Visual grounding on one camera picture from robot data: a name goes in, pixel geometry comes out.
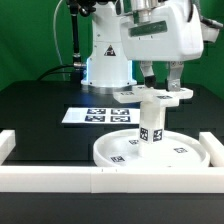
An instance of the round white plate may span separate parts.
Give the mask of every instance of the round white plate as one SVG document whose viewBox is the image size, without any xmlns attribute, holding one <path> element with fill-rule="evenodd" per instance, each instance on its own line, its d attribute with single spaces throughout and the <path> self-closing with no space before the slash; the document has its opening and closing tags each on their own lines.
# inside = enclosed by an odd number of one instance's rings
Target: round white plate
<svg viewBox="0 0 224 224">
<path fill-rule="evenodd" d="M 199 141 L 175 132 L 164 131 L 158 147 L 150 147 L 147 158 L 138 153 L 139 129 L 112 132 L 94 144 L 93 157 L 97 166 L 131 167 L 207 167 L 210 156 Z"/>
</svg>

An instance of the white paper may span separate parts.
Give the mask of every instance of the white paper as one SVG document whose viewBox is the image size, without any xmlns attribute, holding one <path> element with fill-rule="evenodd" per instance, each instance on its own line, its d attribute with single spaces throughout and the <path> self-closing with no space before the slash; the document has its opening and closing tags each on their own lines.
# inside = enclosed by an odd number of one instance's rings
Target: white paper
<svg viewBox="0 0 224 224">
<path fill-rule="evenodd" d="M 138 124 L 140 109 L 70 107 L 62 123 Z"/>
</svg>

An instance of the black tabletop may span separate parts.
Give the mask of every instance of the black tabletop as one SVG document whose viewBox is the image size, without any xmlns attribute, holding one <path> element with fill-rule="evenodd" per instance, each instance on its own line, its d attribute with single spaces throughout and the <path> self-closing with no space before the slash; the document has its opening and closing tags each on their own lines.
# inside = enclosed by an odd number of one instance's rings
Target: black tabletop
<svg viewBox="0 0 224 224">
<path fill-rule="evenodd" d="M 224 144 L 224 101 L 199 85 L 191 100 L 168 108 L 166 129 L 198 138 L 211 131 Z M 131 107 L 69 82 L 16 82 L 0 92 L 0 129 L 16 131 L 3 165 L 94 166 L 94 141 L 138 125 L 62 124 L 69 107 Z M 223 194 L 0 193 L 0 223 L 224 223 Z"/>
</svg>

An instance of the green wall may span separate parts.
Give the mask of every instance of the green wall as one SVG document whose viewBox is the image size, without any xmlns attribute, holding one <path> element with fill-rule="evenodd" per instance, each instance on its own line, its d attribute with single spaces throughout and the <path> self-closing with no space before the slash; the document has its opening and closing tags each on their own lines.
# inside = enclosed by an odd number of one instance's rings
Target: green wall
<svg viewBox="0 0 224 224">
<path fill-rule="evenodd" d="M 34 80 L 59 65 L 53 39 L 53 14 L 59 0 L 0 1 L 0 89 L 18 80 Z M 220 0 L 201 0 L 203 15 L 224 23 Z M 69 10 L 64 3 L 57 17 L 59 48 L 64 63 L 72 62 L 72 34 Z M 91 18 L 79 17 L 83 60 L 91 53 Z M 136 77 L 142 80 L 136 65 Z M 167 71 L 154 63 L 159 82 Z M 185 63 L 182 81 L 202 84 L 224 99 L 224 33 L 215 44 L 205 45 L 200 60 Z"/>
</svg>

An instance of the white block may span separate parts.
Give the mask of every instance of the white block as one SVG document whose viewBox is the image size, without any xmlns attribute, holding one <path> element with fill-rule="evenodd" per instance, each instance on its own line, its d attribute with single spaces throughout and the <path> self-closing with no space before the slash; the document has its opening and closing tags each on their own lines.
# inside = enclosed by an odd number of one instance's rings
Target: white block
<svg viewBox="0 0 224 224">
<path fill-rule="evenodd" d="M 139 92 L 114 92 L 114 99 L 119 103 L 135 103 L 143 100 L 143 96 L 141 95 L 141 91 Z"/>
<path fill-rule="evenodd" d="M 15 145 L 15 131 L 4 130 L 0 133 L 0 165 L 5 161 Z"/>
<path fill-rule="evenodd" d="M 199 142 L 210 154 L 211 164 L 224 167 L 224 146 L 211 132 L 200 132 Z"/>
<path fill-rule="evenodd" d="M 0 192 L 91 192 L 91 168 L 1 166 Z"/>
<path fill-rule="evenodd" d="M 223 168 L 130 171 L 128 193 L 224 193 Z"/>
<path fill-rule="evenodd" d="M 92 193 L 126 193 L 126 169 L 93 168 L 91 173 Z"/>
</svg>

